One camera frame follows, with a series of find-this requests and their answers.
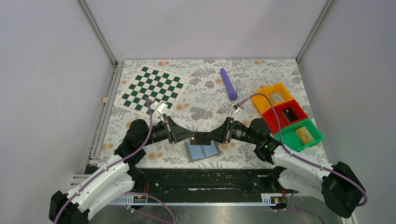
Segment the grey card holder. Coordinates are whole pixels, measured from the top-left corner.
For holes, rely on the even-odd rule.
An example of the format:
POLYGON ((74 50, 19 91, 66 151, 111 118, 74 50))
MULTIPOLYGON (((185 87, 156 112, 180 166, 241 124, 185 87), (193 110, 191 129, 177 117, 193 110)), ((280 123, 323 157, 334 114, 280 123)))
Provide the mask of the grey card holder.
POLYGON ((190 162, 207 159, 220 154, 220 151, 214 141, 201 142, 197 145, 191 144, 190 140, 184 142, 187 156, 190 162))

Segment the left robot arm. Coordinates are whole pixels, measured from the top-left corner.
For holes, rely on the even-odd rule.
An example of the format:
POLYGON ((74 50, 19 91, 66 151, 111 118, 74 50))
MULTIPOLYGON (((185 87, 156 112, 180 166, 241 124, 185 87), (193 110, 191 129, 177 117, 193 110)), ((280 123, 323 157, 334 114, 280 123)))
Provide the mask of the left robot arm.
POLYGON ((168 140, 178 143, 194 132, 177 125, 170 116, 157 125, 137 119, 105 165, 66 193, 56 192, 50 201, 49 219, 55 224, 87 224, 106 205, 130 190, 141 191, 145 174, 136 164, 145 156, 144 146, 168 140))

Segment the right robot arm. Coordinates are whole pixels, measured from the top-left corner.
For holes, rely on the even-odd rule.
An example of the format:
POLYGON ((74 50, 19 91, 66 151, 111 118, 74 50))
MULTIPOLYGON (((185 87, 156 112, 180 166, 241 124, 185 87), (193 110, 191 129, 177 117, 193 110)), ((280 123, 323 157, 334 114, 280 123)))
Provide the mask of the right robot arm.
POLYGON ((275 174, 268 179, 274 192, 290 189, 312 196, 343 218, 351 217, 356 207, 368 202, 363 185, 347 164, 324 163, 291 150, 271 136, 263 118, 252 120, 246 127, 228 117, 205 137, 220 144, 238 140, 255 145, 256 156, 275 165, 275 174))

